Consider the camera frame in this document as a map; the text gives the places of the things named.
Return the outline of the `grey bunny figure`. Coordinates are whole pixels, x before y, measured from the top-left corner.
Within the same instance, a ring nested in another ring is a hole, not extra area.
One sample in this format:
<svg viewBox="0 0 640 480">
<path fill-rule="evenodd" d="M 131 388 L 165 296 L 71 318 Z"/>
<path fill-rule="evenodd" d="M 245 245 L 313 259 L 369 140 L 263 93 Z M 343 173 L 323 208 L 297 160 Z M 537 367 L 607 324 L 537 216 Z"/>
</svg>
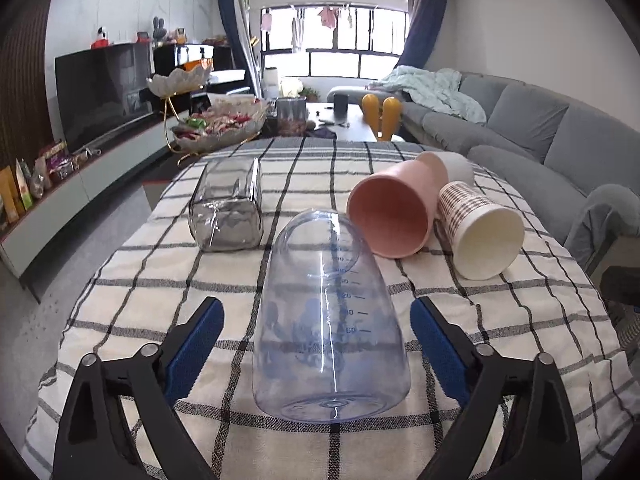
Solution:
<svg viewBox="0 0 640 480">
<path fill-rule="evenodd" d="M 153 32 L 152 37 L 155 42 L 163 42 L 167 36 L 167 29 L 165 27 L 165 20 L 154 16 L 153 18 Z"/>
</svg>

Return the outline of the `patterned paper cup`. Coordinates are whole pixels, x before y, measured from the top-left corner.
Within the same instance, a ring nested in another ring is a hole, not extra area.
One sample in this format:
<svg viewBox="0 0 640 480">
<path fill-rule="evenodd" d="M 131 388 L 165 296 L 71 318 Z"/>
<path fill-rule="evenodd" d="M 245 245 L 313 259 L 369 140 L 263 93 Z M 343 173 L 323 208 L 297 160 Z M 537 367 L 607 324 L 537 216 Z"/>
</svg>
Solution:
<svg viewBox="0 0 640 480">
<path fill-rule="evenodd" d="M 438 213 L 454 268 L 467 280 L 494 278 L 518 258 L 525 229 L 516 211 L 493 202 L 462 181 L 452 181 L 439 192 Z"/>
</svg>

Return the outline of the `clear blue plastic bottle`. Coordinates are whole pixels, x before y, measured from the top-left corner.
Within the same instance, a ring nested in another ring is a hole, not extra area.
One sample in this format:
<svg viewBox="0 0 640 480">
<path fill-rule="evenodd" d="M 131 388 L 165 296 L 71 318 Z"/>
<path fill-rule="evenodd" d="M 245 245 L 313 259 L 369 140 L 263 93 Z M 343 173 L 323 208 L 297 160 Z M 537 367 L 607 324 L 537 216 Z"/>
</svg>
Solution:
<svg viewBox="0 0 640 480">
<path fill-rule="evenodd" d="M 294 422 L 384 413 L 411 387 L 398 317 L 378 264 L 344 214 L 298 214 L 272 245 L 254 336 L 263 412 Z"/>
</svg>

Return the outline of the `green snack package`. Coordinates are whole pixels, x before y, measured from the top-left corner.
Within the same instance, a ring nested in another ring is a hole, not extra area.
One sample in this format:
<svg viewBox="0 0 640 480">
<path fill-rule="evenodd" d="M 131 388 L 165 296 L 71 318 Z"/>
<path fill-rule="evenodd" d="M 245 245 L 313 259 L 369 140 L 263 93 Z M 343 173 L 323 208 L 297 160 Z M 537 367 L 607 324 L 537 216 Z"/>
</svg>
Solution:
<svg viewBox="0 0 640 480">
<path fill-rule="evenodd" d="M 29 186 L 27 184 L 27 179 L 25 177 L 23 167 L 18 159 L 15 161 L 15 174 L 17 188 L 18 192 L 20 193 L 23 207 L 26 211 L 29 211 L 34 203 L 32 202 L 32 196 L 30 195 Z"/>
</svg>

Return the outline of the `potted plant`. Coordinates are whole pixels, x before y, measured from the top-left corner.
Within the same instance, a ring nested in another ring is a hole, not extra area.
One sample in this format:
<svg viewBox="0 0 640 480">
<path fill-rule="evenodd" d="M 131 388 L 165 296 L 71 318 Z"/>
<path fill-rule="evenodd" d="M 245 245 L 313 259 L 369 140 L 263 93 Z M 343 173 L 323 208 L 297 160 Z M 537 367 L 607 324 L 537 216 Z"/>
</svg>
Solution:
<svg viewBox="0 0 640 480">
<path fill-rule="evenodd" d="M 300 90 L 299 96 L 301 98 L 304 98 L 307 102 L 319 102 L 320 101 L 319 92 L 317 90 L 314 90 L 313 88 L 310 88 L 310 87 L 304 87 L 302 90 Z"/>
</svg>

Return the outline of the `dark purple cloth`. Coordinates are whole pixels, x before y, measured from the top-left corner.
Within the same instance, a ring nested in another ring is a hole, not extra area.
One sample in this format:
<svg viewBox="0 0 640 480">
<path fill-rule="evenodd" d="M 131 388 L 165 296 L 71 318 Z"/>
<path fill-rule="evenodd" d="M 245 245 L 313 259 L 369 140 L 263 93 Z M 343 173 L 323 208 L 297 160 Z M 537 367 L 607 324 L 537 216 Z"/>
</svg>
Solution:
<svg viewBox="0 0 640 480">
<path fill-rule="evenodd" d="M 336 140 L 337 135 L 334 131 L 329 128 L 321 127 L 311 131 L 311 136 L 318 139 L 328 139 L 328 140 Z"/>
</svg>

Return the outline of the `flat screen television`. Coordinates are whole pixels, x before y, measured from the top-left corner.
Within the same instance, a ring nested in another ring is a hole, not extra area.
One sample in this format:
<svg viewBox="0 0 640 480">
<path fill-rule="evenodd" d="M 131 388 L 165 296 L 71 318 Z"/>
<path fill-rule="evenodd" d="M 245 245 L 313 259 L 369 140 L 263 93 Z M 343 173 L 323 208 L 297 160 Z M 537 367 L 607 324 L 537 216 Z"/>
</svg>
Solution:
<svg viewBox="0 0 640 480">
<path fill-rule="evenodd" d="M 55 59 L 54 68 L 58 111 L 72 152 L 153 114 L 146 44 L 66 54 Z"/>
</svg>

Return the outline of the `red white gadget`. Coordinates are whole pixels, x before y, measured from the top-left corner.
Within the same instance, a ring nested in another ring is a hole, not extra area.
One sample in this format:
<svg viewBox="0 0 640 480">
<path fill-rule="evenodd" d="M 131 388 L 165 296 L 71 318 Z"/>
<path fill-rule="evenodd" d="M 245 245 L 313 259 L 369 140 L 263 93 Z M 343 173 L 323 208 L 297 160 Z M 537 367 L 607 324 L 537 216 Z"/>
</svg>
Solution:
<svg viewBox="0 0 640 480">
<path fill-rule="evenodd" d="M 107 31 L 104 27 L 100 27 L 96 32 L 96 40 L 91 44 L 91 49 L 101 49 L 106 48 L 110 45 L 110 40 L 107 37 Z"/>
</svg>

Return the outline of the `black upright piano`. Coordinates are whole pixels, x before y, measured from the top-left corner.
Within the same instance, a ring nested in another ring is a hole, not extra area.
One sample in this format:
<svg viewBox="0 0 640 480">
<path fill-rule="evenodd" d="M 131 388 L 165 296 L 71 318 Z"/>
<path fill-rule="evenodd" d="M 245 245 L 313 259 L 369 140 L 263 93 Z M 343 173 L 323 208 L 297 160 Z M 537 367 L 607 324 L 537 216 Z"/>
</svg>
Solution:
<svg viewBox="0 0 640 480">
<path fill-rule="evenodd" d="M 190 70 L 198 64 L 212 68 L 205 90 L 213 94 L 250 93 L 245 70 L 237 68 L 229 47 L 213 44 L 163 44 L 152 49 L 154 73 L 168 76 L 175 68 Z"/>
</svg>

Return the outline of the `pink plastic cup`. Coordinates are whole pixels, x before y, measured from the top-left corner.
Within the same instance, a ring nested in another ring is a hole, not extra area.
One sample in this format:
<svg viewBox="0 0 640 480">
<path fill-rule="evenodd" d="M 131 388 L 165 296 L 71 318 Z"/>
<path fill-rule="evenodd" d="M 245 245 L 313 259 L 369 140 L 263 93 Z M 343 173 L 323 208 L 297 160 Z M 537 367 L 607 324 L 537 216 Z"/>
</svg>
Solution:
<svg viewBox="0 0 640 480">
<path fill-rule="evenodd" d="M 348 196 L 346 212 L 375 255 L 410 257 L 431 236 L 439 192 L 447 182 L 442 160 L 423 153 L 361 180 Z"/>
</svg>

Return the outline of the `white air purifier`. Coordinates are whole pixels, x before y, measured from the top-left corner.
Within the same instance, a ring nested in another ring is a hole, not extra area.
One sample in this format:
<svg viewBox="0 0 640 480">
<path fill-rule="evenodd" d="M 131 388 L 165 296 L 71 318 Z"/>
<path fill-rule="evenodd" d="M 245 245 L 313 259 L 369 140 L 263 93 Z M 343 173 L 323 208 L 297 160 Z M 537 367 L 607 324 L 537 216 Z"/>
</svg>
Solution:
<svg viewBox="0 0 640 480">
<path fill-rule="evenodd" d="M 267 100 L 275 100 L 280 96 L 279 74 L 275 67 L 266 67 L 264 69 L 262 86 L 264 87 L 264 97 Z"/>
</svg>

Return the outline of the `orange snack package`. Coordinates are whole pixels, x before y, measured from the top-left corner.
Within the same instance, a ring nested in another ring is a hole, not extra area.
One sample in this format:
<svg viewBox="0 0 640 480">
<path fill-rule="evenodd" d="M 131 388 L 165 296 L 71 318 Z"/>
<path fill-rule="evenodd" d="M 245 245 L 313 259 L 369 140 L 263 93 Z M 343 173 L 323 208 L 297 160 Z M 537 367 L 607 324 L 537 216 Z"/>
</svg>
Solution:
<svg viewBox="0 0 640 480">
<path fill-rule="evenodd" d="M 0 185 L 6 218 L 8 218 L 10 223 L 15 223 L 21 219 L 21 216 L 25 213 L 25 209 L 20 194 L 18 194 L 13 172 L 9 166 L 4 167 L 0 171 Z"/>
</svg>

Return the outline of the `light green blanket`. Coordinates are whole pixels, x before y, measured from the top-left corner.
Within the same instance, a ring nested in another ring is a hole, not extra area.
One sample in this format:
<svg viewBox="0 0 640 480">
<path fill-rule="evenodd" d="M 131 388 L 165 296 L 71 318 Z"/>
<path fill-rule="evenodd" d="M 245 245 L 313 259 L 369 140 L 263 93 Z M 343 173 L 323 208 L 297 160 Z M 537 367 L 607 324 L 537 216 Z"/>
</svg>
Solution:
<svg viewBox="0 0 640 480">
<path fill-rule="evenodd" d="M 395 67 L 386 77 L 372 81 L 371 89 L 405 93 L 413 103 L 436 113 L 484 124 L 484 108 L 476 99 L 460 91 L 462 73 L 453 68 L 431 72 L 408 65 Z"/>
</svg>

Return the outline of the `white plastic cup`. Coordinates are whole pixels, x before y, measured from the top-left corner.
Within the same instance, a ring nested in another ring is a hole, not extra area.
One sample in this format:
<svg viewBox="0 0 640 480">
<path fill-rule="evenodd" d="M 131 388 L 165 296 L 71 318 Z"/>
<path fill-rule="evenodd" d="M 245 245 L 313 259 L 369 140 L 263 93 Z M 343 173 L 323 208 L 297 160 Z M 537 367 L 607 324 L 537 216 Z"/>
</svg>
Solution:
<svg viewBox="0 0 640 480">
<path fill-rule="evenodd" d="M 451 152 L 436 152 L 435 156 L 444 164 L 449 182 L 464 182 L 471 188 L 475 185 L 474 170 L 471 163 L 464 156 Z"/>
</svg>

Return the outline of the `square clear glass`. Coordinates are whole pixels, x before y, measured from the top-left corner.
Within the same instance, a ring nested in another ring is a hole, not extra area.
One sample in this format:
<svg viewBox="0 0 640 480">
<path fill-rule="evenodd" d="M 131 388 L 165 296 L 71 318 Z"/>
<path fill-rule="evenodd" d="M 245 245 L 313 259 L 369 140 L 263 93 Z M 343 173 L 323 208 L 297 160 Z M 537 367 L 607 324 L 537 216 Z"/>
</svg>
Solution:
<svg viewBox="0 0 640 480">
<path fill-rule="evenodd" d="M 202 252 L 237 252 L 262 239 L 262 164 L 258 158 L 212 159 L 190 198 L 188 223 Z"/>
</svg>

